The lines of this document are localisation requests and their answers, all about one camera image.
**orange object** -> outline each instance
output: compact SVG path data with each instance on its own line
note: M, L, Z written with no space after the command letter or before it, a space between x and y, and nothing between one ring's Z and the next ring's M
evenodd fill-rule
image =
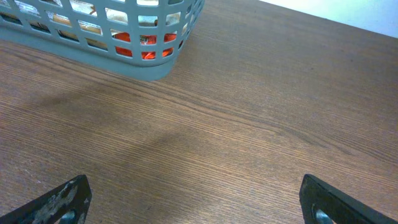
M130 42L130 35L126 32L123 32L120 34L115 34L114 38ZM164 35L164 42L170 42L172 40L175 40L176 38L177 38L176 34L166 34L166 35ZM156 35L141 35L140 41L141 41L141 44L143 44L143 45L156 44ZM171 55L173 53L173 49L174 48L171 47L169 49L164 50L162 53L162 57ZM132 57L132 52L129 49L125 49L122 47L116 47L116 52L121 55ZM141 52L141 57L144 60L155 59L156 52Z
M119 39L119 40L124 40L127 42L130 42L130 34L123 32L120 34L115 34L114 38ZM132 52L129 49L125 49L122 47L115 47L116 48L116 53L121 54L121 55L125 55L128 57L132 57Z

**white wall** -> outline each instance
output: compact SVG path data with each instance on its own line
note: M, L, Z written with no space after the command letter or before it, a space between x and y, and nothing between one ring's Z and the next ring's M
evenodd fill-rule
M398 0L260 0L398 38Z

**basket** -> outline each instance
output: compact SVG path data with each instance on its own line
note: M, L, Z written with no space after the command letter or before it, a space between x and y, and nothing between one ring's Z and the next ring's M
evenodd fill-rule
M0 38L140 80L156 80L170 72L204 3L0 0Z

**table surface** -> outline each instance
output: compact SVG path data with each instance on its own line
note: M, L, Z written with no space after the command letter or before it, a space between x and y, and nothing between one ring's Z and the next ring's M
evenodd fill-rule
M303 223L309 173L398 219L397 39L212 0L156 82L0 51L0 214L86 174L87 223Z

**wood grain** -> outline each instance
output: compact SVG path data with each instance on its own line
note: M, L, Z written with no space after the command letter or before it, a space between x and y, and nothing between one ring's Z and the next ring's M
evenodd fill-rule
M303 223L311 173L398 220L397 39L213 0L157 82L0 51L0 214L86 174L87 223Z

